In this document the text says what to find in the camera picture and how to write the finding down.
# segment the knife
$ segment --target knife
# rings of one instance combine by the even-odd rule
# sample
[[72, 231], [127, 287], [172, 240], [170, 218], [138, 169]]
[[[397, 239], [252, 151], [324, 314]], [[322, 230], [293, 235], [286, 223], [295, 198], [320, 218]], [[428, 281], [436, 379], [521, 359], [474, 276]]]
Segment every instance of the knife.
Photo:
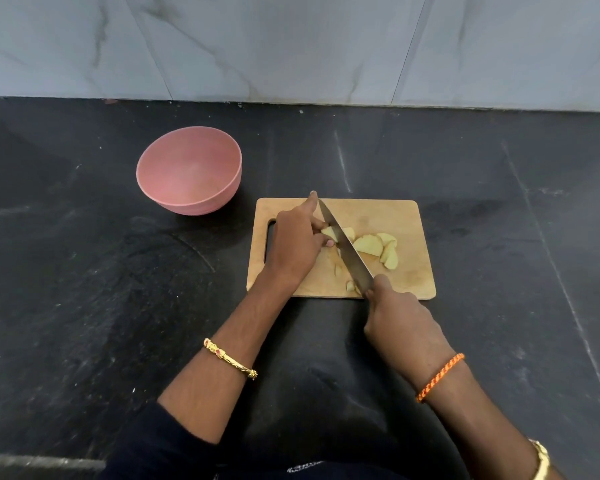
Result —
[[329, 208], [324, 204], [322, 199], [318, 199], [318, 203], [320, 203], [320, 210], [322, 211], [324, 221], [332, 227], [333, 233], [336, 234], [336, 238], [338, 239], [337, 246], [340, 249], [340, 257], [342, 257], [342, 260], [347, 266], [360, 293], [364, 296], [368, 290], [373, 288], [374, 277], [365, 262], [362, 261], [360, 254], [358, 254], [353, 247], [349, 238], [344, 234], [342, 227], [340, 227], [336, 218], [333, 217]]

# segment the bangle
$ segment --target bangle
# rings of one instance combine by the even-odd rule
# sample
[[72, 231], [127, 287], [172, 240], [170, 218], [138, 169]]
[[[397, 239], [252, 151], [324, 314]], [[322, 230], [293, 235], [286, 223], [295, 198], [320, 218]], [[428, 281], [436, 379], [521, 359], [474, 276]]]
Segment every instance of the bangle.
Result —
[[436, 376], [431, 380], [431, 382], [424, 386], [422, 392], [416, 396], [416, 401], [421, 403], [425, 396], [429, 393], [429, 391], [433, 389], [433, 386], [440, 382], [440, 379], [444, 377], [444, 375], [451, 369], [451, 367], [453, 367], [456, 363], [460, 362], [462, 359], [464, 359], [464, 354], [454, 355], [453, 359], [447, 362], [445, 366], [442, 369], [440, 369], [440, 372], [436, 374]]
[[536, 447], [536, 450], [538, 451], [538, 459], [540, 460], [538, 471], [536, 472], [536, 476], [533, 478], [533, 480], [545, 480], [546, 476], [549, 475], [549, 467], [551, 466], [549, 452], [540, 444], [540, 442], [532, 440], [531, 438], [529, 438], [529, 441], [533, 444], [533, 446]]
[[256, 377], [258, 377], [258, 373], [256, 371], [254, 371], [253, 369], [249, 369], [248, 367], [243, 366], [241, 363], [234, 361], [231, 357], [229, 357], [229, 355], [226, 354], [226, 352], [224, 352], [224, 350], [222, 350], [221, 348], [219, 348], [215, 343], [213, 343], [211, 340], [209, 339], [205, 339], [205, 341], [203, 342], [205, 348], [211, 352], [212, 354], [215, 354], [216, 357], [221, 358], [222, 360], [224, 360], [225, 362], [230, 363], [232, 366], [234, 366], [236, 369], [238, 369], [239, 371], [244, 372], [245, 374], [247, 374], [247, 377], [249, 379], [253, 379], [255, 380]]

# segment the wooden cutting board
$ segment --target wooden cutting board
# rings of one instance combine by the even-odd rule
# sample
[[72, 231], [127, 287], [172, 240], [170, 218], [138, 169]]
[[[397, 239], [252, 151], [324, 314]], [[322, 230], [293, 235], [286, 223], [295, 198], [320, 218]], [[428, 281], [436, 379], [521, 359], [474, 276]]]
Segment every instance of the wooden cutting board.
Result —
[[[304, 202], [304, 198], [261, 198], [256, 204], [253, 222], [251, 254], [247, 274], [247, 290], [264, 267], [267, 246], [267, 229], [276, 220], [281, 210], [289, 210]], [[386, 274], [393, 289], [410, 291], [418, 299], [431, 299], [436, 295], [429, 252], [424, 238], [418, 204], [412, 200], [360, 200], [322, 199], [342, 227], [353, 227], [356, 236], [386, 232], [398, 240], [399, 265], [393, 271], [385, 268], [379, 258], [360, 253], [374, 276]], [[320, 206], [315, 211], [322, 218]], [[342, 266], [340, 276], [335, 275], [335, 266]], [[323, 248], [311, 272], [300, 284], [294, 296], [322, 298], [360, 298], [357, 292], [349, 292], [346, 283], [351, 279], [337, 250]]]

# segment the bowl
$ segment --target bowl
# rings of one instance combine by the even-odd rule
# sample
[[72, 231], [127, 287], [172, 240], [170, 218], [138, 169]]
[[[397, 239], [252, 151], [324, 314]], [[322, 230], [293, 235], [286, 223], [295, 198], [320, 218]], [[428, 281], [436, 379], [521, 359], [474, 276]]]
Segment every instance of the bowl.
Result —
[[242, 153], [224, 131], [180, 128], [160, 136], [136, 167], [138, 185], [165, 209], [201, 216], [231, 200], [242, 177]]

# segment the wall tile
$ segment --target wall tile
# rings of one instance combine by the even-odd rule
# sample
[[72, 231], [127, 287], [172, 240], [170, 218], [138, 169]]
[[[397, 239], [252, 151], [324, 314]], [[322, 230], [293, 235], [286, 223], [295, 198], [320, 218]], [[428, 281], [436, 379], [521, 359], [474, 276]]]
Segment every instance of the wall tile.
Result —
[[169, 93], [125, 0], [0, 0], [0, 96]]
[[393, 103], [600, 111], [600, 0], [427, 0]]
[[424, 0], [127, 0], [175, 99], [389, 104]]

